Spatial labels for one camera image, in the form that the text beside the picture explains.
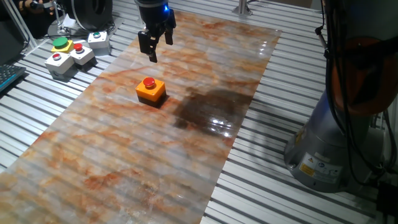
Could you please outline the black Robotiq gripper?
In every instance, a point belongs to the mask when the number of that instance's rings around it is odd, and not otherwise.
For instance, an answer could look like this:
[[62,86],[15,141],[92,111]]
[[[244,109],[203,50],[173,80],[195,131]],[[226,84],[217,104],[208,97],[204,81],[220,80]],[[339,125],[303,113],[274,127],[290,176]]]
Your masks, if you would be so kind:
[[173,45],[173,33],[176,28],[174,10],[169,8],[168,0],[135,0],[141,19],[146,25],[145,31],[138,32],[140,51],[157,63],[157,39],[163,34],[167,45]]

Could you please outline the person's bare hand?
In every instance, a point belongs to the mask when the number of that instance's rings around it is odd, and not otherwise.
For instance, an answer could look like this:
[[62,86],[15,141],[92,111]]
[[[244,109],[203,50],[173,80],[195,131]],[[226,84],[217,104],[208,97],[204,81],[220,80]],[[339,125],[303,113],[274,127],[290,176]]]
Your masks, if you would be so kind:
[[54,14],[53,1],[44,0],[16,0],[15,5],[22,15],[26,14]]

